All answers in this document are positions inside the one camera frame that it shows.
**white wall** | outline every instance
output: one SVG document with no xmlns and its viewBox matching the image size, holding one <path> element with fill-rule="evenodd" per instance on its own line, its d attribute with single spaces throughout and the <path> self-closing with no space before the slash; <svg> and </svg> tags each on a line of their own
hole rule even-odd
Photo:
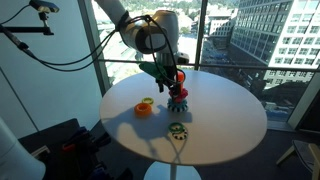
<svg viewBox="0 0 320 180">
<path fill-rule="evenodd" d="M 51 0 L 59 8 L 59 13 L 50 13 L 49 26 L 54 36 L 43 34 L 15 35 L 27 43 L 39 58 L 51 62 L 67 62 L 77 60 L 89 54 L 89 45 L 85 35 L 78 2 L 65 0 Z M 0 6 L 0 22 L 7 20 L 21 7 L 27 5 L 28 0 L 2 0 Z M 42 26 L 38 13 L 33 8 L 25 9 L 17 18 L 5 26 Z M 101 94 L 93 66 L 73 73 L 51 70 L 27 57 L 17 49 L 3 34 L 0 33 L 0 66 L 7 75 L 10 83 L 20 97 L 31 119 L 41 130 L 66 121 L 78 118 L 80 125 L 91 129 L 99 120 L 99 104 Z M 6 94 L 0 92 L 0 101 Z M 14 105 L 6 99 L 8 106 Z M 17 120 L 14 112 L 6 114 L 7 123 L 11 129 L 17 124 L 21 127 L 29 124 Z M 19 137 L 29 134 L 14 132 Z"/>
</svg>

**table leg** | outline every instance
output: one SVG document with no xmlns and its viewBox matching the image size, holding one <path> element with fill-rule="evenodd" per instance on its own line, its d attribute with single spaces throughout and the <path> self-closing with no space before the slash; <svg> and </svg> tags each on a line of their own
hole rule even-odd
<svg viewBox="0 0 320 180">
<path fill-rule="evenodd" d="M 179 166 L 154 162 L 144 180 L 201 180 L 198 171 L 193 166 Z"/>
</svg>

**floor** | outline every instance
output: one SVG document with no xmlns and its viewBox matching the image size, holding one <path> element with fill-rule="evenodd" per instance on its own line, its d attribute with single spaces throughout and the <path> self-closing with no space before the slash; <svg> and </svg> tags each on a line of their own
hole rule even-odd
<svg viewBox="0 0 320 180">
<path fill-rule="evenodd" d="M 98 123 L 92 130 L 95 136 L 103 132 L 101 123 Z M 281 167 L 275 165 L 277 159 L 290 147 L 292 139 L 320 143 L 319 136 L 269 129 L 258 147 L 247 155 L 223 164 L 195 168 L 203 180 L 310 179 L 311 173 L 303 167 L 297 157 L 288 159 Z M 153 163 L 152 160 L 130 152 L 115 141 L 101 148 L 97 157 L 107 165 L 111 176 L 118 177 L 126 168 L 129 168 L 134 180 L 142 180 L 148 167 Z"/>
</svg>

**city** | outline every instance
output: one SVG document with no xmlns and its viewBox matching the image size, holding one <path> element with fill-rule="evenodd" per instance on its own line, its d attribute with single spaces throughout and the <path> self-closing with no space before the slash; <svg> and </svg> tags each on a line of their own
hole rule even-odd
<svg viewBox="0 0 320 180">
<path fill-rule="evenodd" d="M 152 15 L 158 9 L 175 11 L 179 19 L 179 51 L 188 53 L 189 63 L 195 63 L 201 1 L 121 2 L 131 17 Z M 317 69 L 320 64 L 319 1 L 208 2 L 199 70 L 223 76 L 248 89 L 264 105 L 268 120 L 287 121 L 314 75 L 301 69 Z M 92 4 L 102 40 L 114 25 L 94 1 Z M 112 38 L 104 51 L 104 58 L 113 60 L 135 61 L 138 55 L 124 45 L 119 35 Z M 143 55 L 143 60 L 152 61 L 152 57 Z M 106 67 L 113 84 L 141 72 L 134 63 L 107 62 Z"/>
</svg>

